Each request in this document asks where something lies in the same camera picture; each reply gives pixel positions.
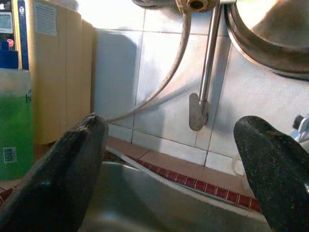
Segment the sink basin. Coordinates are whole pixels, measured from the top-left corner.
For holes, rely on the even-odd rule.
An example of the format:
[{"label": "sink basin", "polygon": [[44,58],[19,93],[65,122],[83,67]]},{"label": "sink basin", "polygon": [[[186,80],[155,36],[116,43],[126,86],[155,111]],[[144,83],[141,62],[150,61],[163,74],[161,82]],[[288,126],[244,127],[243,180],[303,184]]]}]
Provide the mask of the sink basin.
[{"label": "sink basin", "polygon": [[164,181],[103,162],[79,232],[271,232],[259,213]]}]

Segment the wall tile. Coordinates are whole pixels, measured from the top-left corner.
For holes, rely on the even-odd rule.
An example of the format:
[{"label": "wall tile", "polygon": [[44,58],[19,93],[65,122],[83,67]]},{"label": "wall tile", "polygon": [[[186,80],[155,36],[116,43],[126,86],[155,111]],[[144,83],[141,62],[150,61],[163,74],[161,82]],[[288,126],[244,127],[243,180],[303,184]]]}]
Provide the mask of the wall tile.
[{"label": "wall tile", "polygon": [[[137,102],[155,91],[173,64],[179,34],[145,32]],[[135,116],[134,130],[194,146],[197,133],[189,128],[189,96],[200,84],[206,36],[191,35],[183,61],[166,89]]]},{"label": "wall tile", "polygon": [[[105,117],[128,113],[136,101],[142,32],[97,30],[94,110]],[[117,121],[133,127],[133,117]]]},{"label": "wall tile", "polygon": [[114,124],[109,124],[109,136],[115,137],[117,139],[124,140],[126,142],[131,142],[132,140],[132,129],[120,127]]},{"label": "wall tile", "polygon": [[138,131],[133,131],[132,143],[200,165],[204,164],[207,153],[206,151],[194,147],[161,139]]},{"label": "wall tile", "polygon": [[208,95],[208,122],[197,134],[196,147],[208,150],[211,131],[215,121],[226,64],[229,56],[231,41],[227,37],[219,37],[211,75],[211,85]]},{"label": "wall tile", "polygon": [[[224,12],[222,10],[218,33],[219,35],[227,36],[226,23],[223,13]],[[193,13],[191,33],[207,35],[209,31],[210,19],[211,11],[204,13]],[[144,25],[145,31],[181,33],[182,24],[182,14],[176,6],[164,7],[157,10],[146,10]]]},{"label": "wall tile", "polygon": [[[208,152],[206,167],[218,170],[223,173],[230,175],[236,175],[232,168],[232,158],[227,156],[222,156],[216,153]],[[241,161],[236,162],[235,169],[238,174],[243,175],[244,169]]]},{"label": "wall tile", "polygon": [[78,0],[78,12],[99,29],[143,30],[145,10],[131,0]]},{"label": "wall tile", "polygon": [[136,146],[132,143],[125,142],[120,139],[116,139],[114,137],[110,137],[107,140],[107,146],[116,149],[117,151],[122,152],[123,154],[127,156],[131,156],[135,159],[141,158],[143,155],[145,155],[149,149]]},{"label": "wall tile", "polygon": [[284,78],[250,63],[231,48],[210,151],[237,154],[233,128],[243,116],[259,116],[290,134],[298,114],[307,115],[309,82]]}]

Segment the metal pipe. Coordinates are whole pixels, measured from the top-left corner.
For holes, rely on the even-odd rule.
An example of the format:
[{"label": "metal pipe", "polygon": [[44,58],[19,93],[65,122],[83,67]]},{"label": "metal pipe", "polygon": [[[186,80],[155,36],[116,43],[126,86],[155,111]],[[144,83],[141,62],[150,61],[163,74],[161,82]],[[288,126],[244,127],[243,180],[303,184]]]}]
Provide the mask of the metal pipe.
[{"label": "metal pipe", "polygon": [[210,82],[211,82],[211,73],[212,73],[214,53],[215,53],[215,48],[216,48],[216,43],[217,43],[217,35],[218,35],[218,29],[219,29],[221,10],[222,10],[221,4],[217,4],[214,7],[214,9],[212,10],[211,23],[209,26],[209,34],[208,34],[207,48],[206,48],[206,54],[205,54],[205,63],[204,63],[201,87],[199,91],[199,102],[200,102],[201,111],[203,115],[207,113],[207,100],[208,100],[208,93],[209,93],[209,87],[210,87]]}]

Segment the green liquid soap bottle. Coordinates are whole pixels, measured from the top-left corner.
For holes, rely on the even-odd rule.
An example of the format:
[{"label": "green liquid soap bottle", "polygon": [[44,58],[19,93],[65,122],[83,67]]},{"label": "green liquid soap bottle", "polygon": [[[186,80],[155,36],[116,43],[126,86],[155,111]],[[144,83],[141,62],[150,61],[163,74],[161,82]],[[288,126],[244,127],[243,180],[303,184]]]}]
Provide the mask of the green liquid soap bottle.
[{"label": "green liquid soap bottle", "polygon": [[0,180],[23,177],[33,157],[31,79],[18,53],[0,44]]}]

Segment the blue bottle cap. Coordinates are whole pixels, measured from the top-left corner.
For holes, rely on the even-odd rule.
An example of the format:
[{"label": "blue bottle cap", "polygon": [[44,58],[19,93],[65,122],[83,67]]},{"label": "blue bottle cap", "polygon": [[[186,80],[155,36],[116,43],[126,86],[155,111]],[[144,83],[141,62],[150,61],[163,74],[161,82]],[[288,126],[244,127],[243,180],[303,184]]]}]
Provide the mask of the blue bottle cap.
[{"label": "blue bottle cap", "polygon": [[0,68],[18,69],[18,52],[9,50],[9,43],[0,43]]}]

